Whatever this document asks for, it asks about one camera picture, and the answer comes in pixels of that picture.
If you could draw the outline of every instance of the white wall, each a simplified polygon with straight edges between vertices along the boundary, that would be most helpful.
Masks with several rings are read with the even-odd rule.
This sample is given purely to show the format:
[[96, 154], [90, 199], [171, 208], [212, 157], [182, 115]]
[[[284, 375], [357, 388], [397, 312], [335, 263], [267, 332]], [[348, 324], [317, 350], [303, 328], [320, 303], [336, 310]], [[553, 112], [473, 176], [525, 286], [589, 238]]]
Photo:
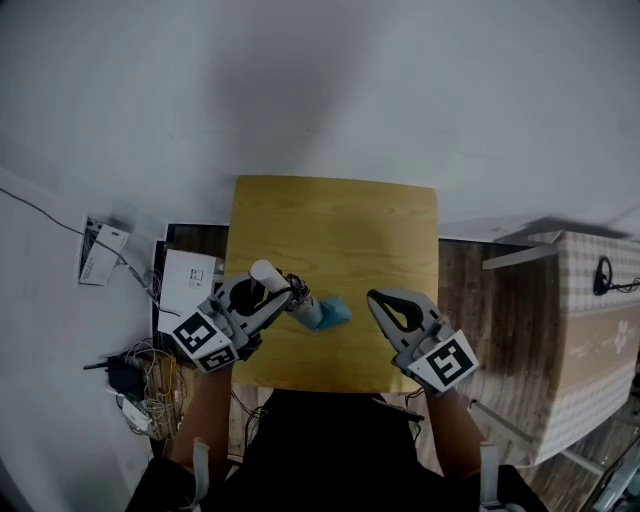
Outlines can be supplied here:
[[[167, 221], [228, 222], [251, 173], [435, 187], [443, 236], [638, 234], [639, 27], [635, 0], [6, 0], [1, 183], [130, 222], [144, 257]], [[0, 215], [0, 458], [37, 510], [121, 509], [139, 440], [80, 368], [148, 301], [122, 270], [76, 288], [74, 235]]]
[[[83, 227], [84, 212], [2, 168], [0, 187]], [[124, 510], [149, 441], [129, 430], [106, 374], [82, 367], [148, 336], [149, 300], [124, 267], [106, 288], [78, 287], [81, 237], [4, 194], [0, 219], [0, 460], [35, 511]], [[131, 243], [131, 262], [148, 266], [136, 254], [151, 243]]]
[[432, 186], [443, 235], [608, 223], [640, 207], [638, 27], [635, 0], [8, 0], [0, 163], [156, 234], [228, 221], [240, 173]]

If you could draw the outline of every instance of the white box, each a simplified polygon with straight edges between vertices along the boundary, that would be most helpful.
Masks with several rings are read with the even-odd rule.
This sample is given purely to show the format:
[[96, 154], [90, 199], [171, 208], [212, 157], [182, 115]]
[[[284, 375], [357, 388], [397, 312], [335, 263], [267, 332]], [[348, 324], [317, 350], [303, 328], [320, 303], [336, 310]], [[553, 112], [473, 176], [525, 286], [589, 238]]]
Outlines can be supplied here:
[[[83, 258], [81, 260], [79, 284], [106, 286], [113, 267], [118, 262], [118, 254], [129, 240], [129, 233], [109, 226], [104, 222], [87, 219]], [[105, 249], [109, 247], [115, 253]]]
[[[164, 261], [160, 307], [178, 315], [196, 309], [224, 280], [224, 260], [195, 252], [169, 249]], [[158, 330], [171, 334], [180, 318], [160, 312]]]

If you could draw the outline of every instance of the white cylinder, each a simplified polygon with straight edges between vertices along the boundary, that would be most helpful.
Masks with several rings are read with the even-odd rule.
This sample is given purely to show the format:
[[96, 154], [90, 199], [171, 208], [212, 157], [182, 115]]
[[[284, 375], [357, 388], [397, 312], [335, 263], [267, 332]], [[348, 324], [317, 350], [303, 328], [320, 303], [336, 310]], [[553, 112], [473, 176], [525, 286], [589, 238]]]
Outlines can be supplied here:
[[271, 293], [277, 293], [289, 287], [287, 280], [267, 260], [258, 260], [251, 265], [249, 275]]
[[322, 321], [322, 309], [320, 302], [312, 295], [302, 304], [294, 306], [289, 314], [307, 329], [315, 329]]

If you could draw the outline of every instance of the black device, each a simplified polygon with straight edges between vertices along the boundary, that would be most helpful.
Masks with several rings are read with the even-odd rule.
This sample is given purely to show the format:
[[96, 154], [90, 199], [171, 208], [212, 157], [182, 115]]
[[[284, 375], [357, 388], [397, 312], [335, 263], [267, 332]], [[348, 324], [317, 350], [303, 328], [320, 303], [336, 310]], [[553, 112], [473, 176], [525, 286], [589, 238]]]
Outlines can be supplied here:
[[144, 400], [144, 374], [142, 370], [128, 363], [124, 354], [107, 357], [103, 363], [89, 364], [83, 370], [104, 368], [111, 386], [118, 393], [123, 394], [130, 402]]
[[596, 268], [596, 275], [593, 278], [593, 294], [604, 295], [609, 290], [617, 290], [622, 293], [635, 292], [640, 287], [640, 278], [635, 278], [628, 284], [613, 284], [613, 268], [611, 260], [606, 256], [601, 256]]

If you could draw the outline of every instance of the person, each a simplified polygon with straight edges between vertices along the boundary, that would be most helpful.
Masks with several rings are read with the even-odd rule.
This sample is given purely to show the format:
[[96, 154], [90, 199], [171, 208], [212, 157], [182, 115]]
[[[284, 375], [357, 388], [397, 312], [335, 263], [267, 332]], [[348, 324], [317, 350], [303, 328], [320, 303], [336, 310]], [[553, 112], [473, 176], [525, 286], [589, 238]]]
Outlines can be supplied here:
[[[362, 506], [389, 498], [425, 510], [478, 510], [483, 436], [455, 390], [425, 393], [443, 476], [418, 462], [406, 412], [380, 395], [275, 390], [242, 465], [226, 478], [231, 374], [229, 365], [199, 379], [171, 459], [151, 460], [128, 511], [188, 509], [196, 438], [209, 447], [203, 511], [244, 503]], [[511, 466], [500, 466], [498, 497], [528, 512], [546, 510]]]

